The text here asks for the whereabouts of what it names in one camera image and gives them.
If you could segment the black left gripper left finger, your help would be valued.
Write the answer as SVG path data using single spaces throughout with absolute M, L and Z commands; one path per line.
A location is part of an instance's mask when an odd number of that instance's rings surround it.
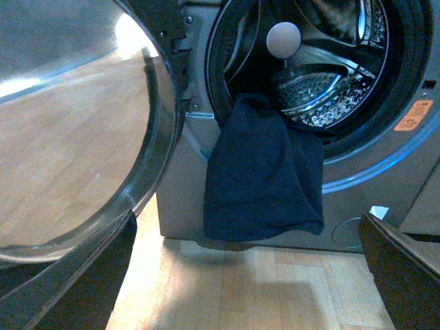
M 127 210 L 53 263 L 1 270 L 1 328 L 105 329 L 137 228 Z

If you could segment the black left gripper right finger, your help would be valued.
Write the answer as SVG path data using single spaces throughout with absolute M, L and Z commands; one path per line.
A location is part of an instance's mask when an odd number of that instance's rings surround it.
M 358 227 L 366 262 L 396 329 L 439 328 L 439 236 L 405 234 L 370 213 Z

